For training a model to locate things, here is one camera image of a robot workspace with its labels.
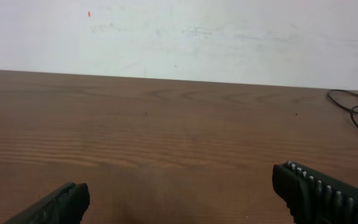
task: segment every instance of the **wooden table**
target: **wooden table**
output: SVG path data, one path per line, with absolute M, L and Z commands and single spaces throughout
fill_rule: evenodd
M 326 92 L 0 71 L 0 223 L 69 180 L 83 223 L 291 223 L 274 164 L 358 187 L 358 130 Z

